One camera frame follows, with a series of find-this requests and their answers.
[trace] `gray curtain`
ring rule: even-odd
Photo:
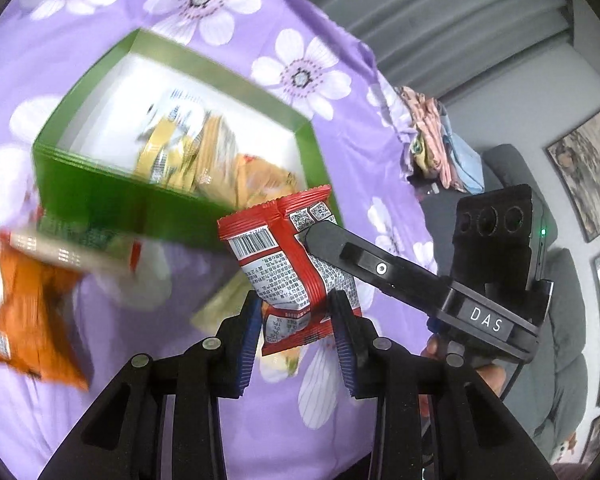
[[[368,44],[392,84],[452,100],[571,41],[569,0],[311,0]]]

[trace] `purple floral tablecloth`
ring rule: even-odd
[[[30,147],[62,95],[138,27],[188,44],[311,118],[346,227],[435,272],[404,180],[410,115],[368,47],[306,0],[11,1],[0,17],[0,225],[35,206]],[[136,279],[87,276],[65,311],[90,390],[0,365],[0,457],[15,477],[37,478],[132,355],[169,356],[204,337],[191,315],[236,269],[225,255],[148,241]],[[423,348],[421,313],[367,285],[359,292],[378,332]],[[371,449],[375,402],[349,397],[331,338],[303,348],[291,372],[259,357],[244,397],[222,400],[220,411],[231,479],[329,479]]]

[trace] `camera lens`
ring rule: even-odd
[[[488,207],[480,211],[478,216],[478,232],[482,236],[492,235],[498,225],[498,213],[493,207]]]
[[[518,206],[510,207],[504,215],[505,229],[510,233],[515,233],[522,225],[523,216],[522,209]]]
[[[467,232],[471,228],[471,215],[462,213],[458,220],[458,229],[461,233]]]

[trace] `green box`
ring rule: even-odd
[[[133,176],[129,168],[121,169],[89,155],[96,153],[100,145],[109,146],[110,142],[118,140],[117,134],[106,131],[124,132],[126,136],[139,134],[136,126],[143,113],[138,114],[136,108],[142,100],[157,96],[160,85],[173,86],[175,83],[172,84],[169,77],[180,83],[191,82],[203,94],[207,92],[205,95],[215,96],[218,102],[228,103],[231,110],[238,110],[235,113],[244,109],[245,117],[250,118],[251,123],[262,126],[254,128],[257,131],[243,133],[243,138],[249,139],[253,146],[271,150],[270,139],[273,137],[266,135],[272,135],[280,128],[288,131],[288,137],[280,138],[286,139],[283,147],[289,149],[289,157],[299,157],[303,184],[307,188],[330,184],[314,130],[307,118],[236,73],[179,44],[139,29],[109,50],[76,83],[33,145],[40,199],[48,213],[67,222],[201,248],[221,246],[216,221],[230,214],[229,208],[150,184]],[[146,84],[138,84],[138,78]],[[121,121],[127,116],[128,127],[125,120]],[[257,123],[259,118],[262,118],[261,123]],[[234,120],[230,127],[235,131],[239,122]],[[102,124],[104,134],[99,133]],[[292,153],[293,146],[297,155]],[[113,145],[110,151],[112,154],[124,152]],[[334,198],[331,207],[340,221]]]

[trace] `light blue cloth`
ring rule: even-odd
[[[484,193],[484,176],[482,175],[482,159],[480,155],[451,129],[451,121],[446,113],[445,105],[440,101],[438,113],[442,124],[442,141],[446,154],[456,167],[458,178],[471,194]]]

